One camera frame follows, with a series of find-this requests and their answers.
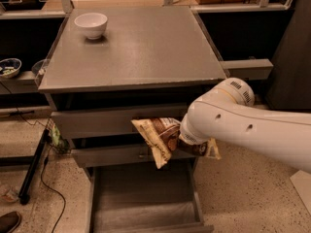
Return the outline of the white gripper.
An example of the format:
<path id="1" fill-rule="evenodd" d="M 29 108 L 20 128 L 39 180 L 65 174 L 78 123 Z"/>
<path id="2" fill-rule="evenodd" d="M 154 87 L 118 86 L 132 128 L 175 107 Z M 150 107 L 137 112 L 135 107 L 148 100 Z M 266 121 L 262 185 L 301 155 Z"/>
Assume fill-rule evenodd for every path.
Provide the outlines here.
<path id="1" fill-rule="evenodd" d="M 180 139 L 189 145 L 201 145 L 209 137 L 197 131 L 191 124 L 188 116 L 184 116 L 180 125 Z"/>

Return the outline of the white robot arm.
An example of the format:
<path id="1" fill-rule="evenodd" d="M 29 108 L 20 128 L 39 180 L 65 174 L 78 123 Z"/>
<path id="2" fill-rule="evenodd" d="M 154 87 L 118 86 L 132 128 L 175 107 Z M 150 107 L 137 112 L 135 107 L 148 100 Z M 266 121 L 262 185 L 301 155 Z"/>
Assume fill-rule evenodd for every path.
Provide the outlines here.
<path id="1" fill-rule="evenodd" d="M 258 109 L 254 102 L 244 81 L 226 79 L 190 104 L 180 139 L 200 145 L 215 138 L 310 173 L 311 115 Z"/>

